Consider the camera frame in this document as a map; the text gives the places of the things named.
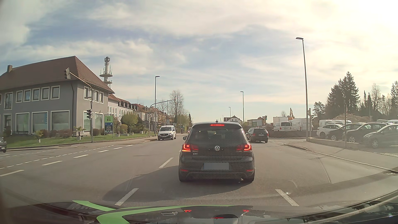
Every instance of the curb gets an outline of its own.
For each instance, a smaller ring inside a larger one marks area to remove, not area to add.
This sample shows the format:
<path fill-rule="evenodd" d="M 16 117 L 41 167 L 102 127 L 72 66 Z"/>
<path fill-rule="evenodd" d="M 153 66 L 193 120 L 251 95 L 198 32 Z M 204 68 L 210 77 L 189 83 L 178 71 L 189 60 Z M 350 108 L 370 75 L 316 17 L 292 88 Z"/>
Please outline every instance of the curb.
<path fill-rule="evenodd" d="M 313 151 L 313 150 L 309 150 L 308 148 L 301 147 L 301 146 L 290 145 L 290 144 L 284 144 L 284 145 L 285 145 L 285 146 L 289 146 L 289 147 L 293 147 L 293 148 L 297 148 L 297 149 L 301 149 L 301 150 L 305 150 L 305 151 L 310 151 L 310 152 L 313 152 L 313 153 L 318 153 L 318 154 L 325 155 L 325 156 L 329 156 L 329 157 L 334 157 L 334 158 L 336 158 L 336 159 L 342 159 L 342 160 L 346 160 L 346 161 L 350 161 L 350 162 L 354 162 L 354 163 L 359 163 L 359 164 L 362 164 L 362 165 L 367 165 L 367 166 L 371 166 L 371 167 L 375 167 L 375 168 L 379 168 L 379 169 L 384 169 L 384 170 L 390 171 L 390 172 L 392 172 L 392 173 L 398 173 L 398 171 L 395 171 L 395 170 L 393 170 L 393 169 L 389 169 L 389 168 L 385 168 L 385 167 L 380 167 L 380 166 L 372 165 L 372 164 L 369 164 L 369 163 L 362 163 L 362 162 L 358 162 L 358 161 L 355 161 L 355 160 L 344 159 L 344 158 L 341 158 L 341 157 L 338 157 L 338 156 L 328 155 L 328 154 L 325 154 L 325 153 L 321 153 L 321 152 L 316 152 L 316 151 Z"/>
<path fill-rule="evenodd" d="M 108 141 L 127 141 L 127 140 L 142 139 L 142 138 L 148 138 L 148 137 L 137 137 L 137 138 L 126 138 L 126 139 L 115 139 L 115 140 L 99 140 L 99 141 L 95 141 L 94 143 L 108 142 Z M 41 147 L 69 146 L 69 145 L 84 144 L 84 143 L 91 143 L 91 142 L 84 141 L 84 142 L 74 142 L 74 143 L 69 143 L 69 144 L 58 144 L 58 145 L 37 145 L 37 146 L 31 146 L 31 147 L 14 147 L 14 148 L 7 148 L 7 151 L 35 150 L 35 149 L 41 148 Z"/>

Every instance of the bio sign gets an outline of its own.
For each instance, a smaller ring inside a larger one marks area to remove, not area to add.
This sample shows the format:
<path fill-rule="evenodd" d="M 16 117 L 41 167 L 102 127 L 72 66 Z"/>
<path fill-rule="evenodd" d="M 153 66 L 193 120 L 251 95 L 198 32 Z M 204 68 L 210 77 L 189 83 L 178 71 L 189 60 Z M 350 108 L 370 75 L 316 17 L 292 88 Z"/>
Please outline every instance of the bio sign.
<path fill-rule="evenodd" d="M 105 115 L 105 134 L 113 134 L 113 115 Z"/>

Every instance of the rear windshield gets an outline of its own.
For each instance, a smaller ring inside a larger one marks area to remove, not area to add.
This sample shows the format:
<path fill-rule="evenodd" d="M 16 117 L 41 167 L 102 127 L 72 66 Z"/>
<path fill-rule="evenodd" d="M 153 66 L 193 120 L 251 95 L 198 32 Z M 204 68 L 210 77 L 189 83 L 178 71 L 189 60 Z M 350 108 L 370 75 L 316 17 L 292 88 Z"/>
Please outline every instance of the rear windshield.
<path fill-rule="evenodd" d="M 209 141 L 246 141 L 242 127 L 238 125 L 210 126 L 211 124 L 200 124 L 192 127 L 188 141 L 209 142 Z"/>
<path fill-rule="evenodd" d="M 254 129 L 254 133 L 256 133 L 256 134 L 266 134 L 267 132 L 266 132 L 265 129 L 256 128 L 256 129 Z"/>
<path fill-rule="evenodd" d="M 171 130 L 172 130 L 171 127 L 160 127 L 159 129 L 160 132 L 171 131 Z"/>

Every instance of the street lamp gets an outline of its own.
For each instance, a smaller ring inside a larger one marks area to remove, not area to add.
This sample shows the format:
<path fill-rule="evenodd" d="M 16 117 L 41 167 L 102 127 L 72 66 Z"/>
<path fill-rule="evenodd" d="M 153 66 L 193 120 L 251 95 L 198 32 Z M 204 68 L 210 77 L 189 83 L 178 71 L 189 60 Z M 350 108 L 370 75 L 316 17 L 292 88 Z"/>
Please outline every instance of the street lamp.
<path fill-rule="evenodd" d="M 306 132 L 305 132 L 305 138 L 306 138 L 306 141 L 308 141 L 308 131 L 309 131 L 309 128 L 308 128 L 308 92 L 307 92 L 307 69 L 305 67 L 304 38 L 296 37 L 296 39 L 302 40 L 302 53 L 304 55 L 305 105 L 306 105 L 305 118 L 306 118 L 306 122 L 307 122 L 306 123 L 307 129 L 306 129 Z"/>
<path fill-rule="evenodd" d="M 160 76 L 155 76 L 155 113 L 154 113 L 154 115 L 155 115 L 155 127 L 154 127 L 154 134 L 156 135 L 156 129 L 157 129 L 157 127 L 158 127 L 158 122 L 157 122 L 157 120 L 156 120 L 156 78 L 158 78 L 158 77 L 160 77 Z"/>
<path fill-rule="evenodd" d="M 243 91 L 242 93 L 242 108 L 243 108 L 243 125 L 245 125 L 245 103 L 244 103 L 244 97 L 243 97 Z"/>

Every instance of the lawn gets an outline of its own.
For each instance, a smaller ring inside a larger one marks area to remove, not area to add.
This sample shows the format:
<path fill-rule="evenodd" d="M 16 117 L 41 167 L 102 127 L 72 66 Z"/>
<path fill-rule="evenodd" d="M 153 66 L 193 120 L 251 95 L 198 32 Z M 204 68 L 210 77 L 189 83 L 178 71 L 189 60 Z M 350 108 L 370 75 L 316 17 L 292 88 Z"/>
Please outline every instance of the lawn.
<path fill-rule="evenodd" d="M 139 138 L 146 137 L 148 134 L 134 134 L 129 136 L 120 136 L 117 135 L 105 135 L 105 136 L 94 136 L 94 141 L 101 140 L 120 140 L 120 139 L 129 139 L 129 138 Z M 70 138 L 42 138 L 39 143 L 37 139 L 32 139 L 31 136 L 27 136 L 27 138 L 21 138 L 21 136 L 11 136 L 7 138 L 7 148 L 14 147 L 31 147 L 31 146 L 45 146 L 45 145 L 59 145 L 59 144 L 71 144 L 71 143 L 81 143 L 81 142 L 91 142 L 91 136 L 83 137 L 81 140 L 77 140 L 76 137 Z"/>

